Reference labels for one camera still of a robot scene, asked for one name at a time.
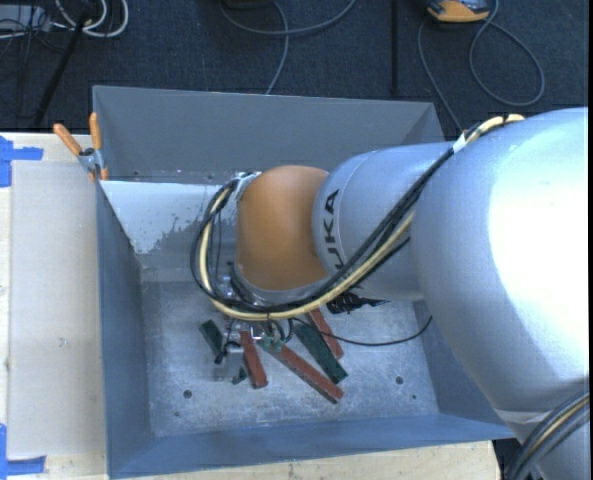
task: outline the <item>gray metal bin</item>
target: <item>gray metal bin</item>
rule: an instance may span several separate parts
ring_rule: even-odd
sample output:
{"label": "gray metal bin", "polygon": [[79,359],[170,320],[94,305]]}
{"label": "gray metal bin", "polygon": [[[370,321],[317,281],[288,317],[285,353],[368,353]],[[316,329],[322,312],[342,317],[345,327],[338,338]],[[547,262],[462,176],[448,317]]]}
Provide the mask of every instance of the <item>gray metal bin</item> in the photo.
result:
{"label": "gray metal bin", "polygon": [[[338,404],[262,352],[266,388],[214,380],[198,329],[220,317],[189,269],[210,191],[238,171],[331,170],[441,141],[431,103],[97,86],[93,107],[111,176],[96,191],[110,477],[512,437],[434,325],[394,347],[343,344]],[[230,222],[222,254],[232,251]],[[325,316],[363,341],[411,335],[428,318],[395,301]]]}

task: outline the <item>blue tape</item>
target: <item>blue tape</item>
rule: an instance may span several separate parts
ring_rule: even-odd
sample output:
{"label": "blue tape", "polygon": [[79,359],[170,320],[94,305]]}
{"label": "blue tape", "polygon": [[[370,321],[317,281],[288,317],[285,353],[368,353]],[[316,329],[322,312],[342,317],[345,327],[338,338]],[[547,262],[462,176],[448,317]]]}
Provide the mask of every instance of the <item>blue tape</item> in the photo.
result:
{"label": "blue tape", "polygon": [[41,160],[41,148],[14,149],[14,143],[0,135],[0,188],[12,184],[12,160]]}
{"label": "blue tape", "polygon": [[45,456],[26,460],[7,460],[7,427],[0,423],[0,480],[8,475],[29,475],[42,473],[45,469]]}

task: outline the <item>brown wooden stick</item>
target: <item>brown wooden stick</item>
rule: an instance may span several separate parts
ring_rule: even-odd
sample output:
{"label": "brown wooden stick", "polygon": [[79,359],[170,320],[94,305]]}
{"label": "brown wooden stick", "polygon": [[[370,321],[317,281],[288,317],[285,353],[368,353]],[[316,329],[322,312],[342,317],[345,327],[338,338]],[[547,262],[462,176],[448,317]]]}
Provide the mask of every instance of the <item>brown wooden stick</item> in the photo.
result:
{"label": "brown wooden stick", "polygon": [[327,377],[325,377],[325,375],[320,373],[316,368],[305,361],[287,345],[283,345],[280,351],[276,351],[271,347],[268,350],[276,359],[287,366],[287,368],[307,382],[307,384],[313,387],[330,402],[338,403],[338,401],[343,397],[344,393],[342,389],[340,389],[336,384],[330,381]]}
{"label": "brown wooden stick", "polygon": [[240,345],[243,347],[243,358],[252,385],[255,388],[264,388],[268,384],[267,374],[265,373],[263,364],[260,362],[258,350],[256,349],[256,345],[254,344],[254,340],[252,340],[249,331],[240,332]]}
{"label": "brown wooden stick", "polygon": [[343,354],[345,352],[343,352],[343,349],[340,346],[338,340],[333,336],[328,336],[328,334],[333,334],[332,328],[327,323],[327,320],[325,320],[325,317],[321,313],[320,309],[314,309],[313,311],[307,313],[305,316],[307,317],[309,323],[321,332],[323,340],[325,341],[329,349],[332,351],[332,354],[334,354],[336,360],[343,357]]}

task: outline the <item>gray robot arm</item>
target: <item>gray robot arm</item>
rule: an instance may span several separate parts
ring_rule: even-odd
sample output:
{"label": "gray robot arm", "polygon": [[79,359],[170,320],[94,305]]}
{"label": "gray robot arm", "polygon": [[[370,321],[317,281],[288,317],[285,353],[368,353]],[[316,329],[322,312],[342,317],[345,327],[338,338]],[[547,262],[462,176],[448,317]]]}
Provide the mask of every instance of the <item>gray robot arm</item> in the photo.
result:
{"label": "gray robot arm", "polygon": [[[546,480],[589,478],[587,119],[586,108],[496,118],[456,142],[373,151],[330,173],[255,176],[237,194],[243,300],[214,303],[254,320],[350,292],[422,299],[527,447],[515,474],[537,463]],[[298,203],[276,211],[284,194]],[[281,270],[277,246],[245,248],[255,235],[302,252],[296,271]]]}

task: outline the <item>wooden table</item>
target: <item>wooden table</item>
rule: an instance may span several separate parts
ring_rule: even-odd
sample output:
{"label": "wooden table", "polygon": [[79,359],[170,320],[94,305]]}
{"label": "wooden table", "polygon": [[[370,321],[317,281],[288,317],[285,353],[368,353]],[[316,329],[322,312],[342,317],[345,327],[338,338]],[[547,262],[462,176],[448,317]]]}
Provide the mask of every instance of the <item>wooden table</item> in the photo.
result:
{"label": "wooden table", "polygon": [[[52,134],[5,134],[13,137],[14,147],[35,146],[43,149],[41,160],[45,169],[50,164],[77,163],[60,140]],[[91,145],[88,136],[77,136],[83,147]],[[85,176],[82,167],[81,175]],[[0,423],[8,424],[9,389],[9,308],[11,279],[10,258],[11,187],[0,188]],[[25,478],[107,478],[102,448],[97,453],[47,455],[45,472]],[[394,452],[361,454],[330,459],[267,464],[244,468],[209,470],[196,473],[167,475],[174,480],[207,479],[364,479],[394,478],[414,480],[498,480],[500,472],[491,442],[476,442],[445,446],[407,449]]]}

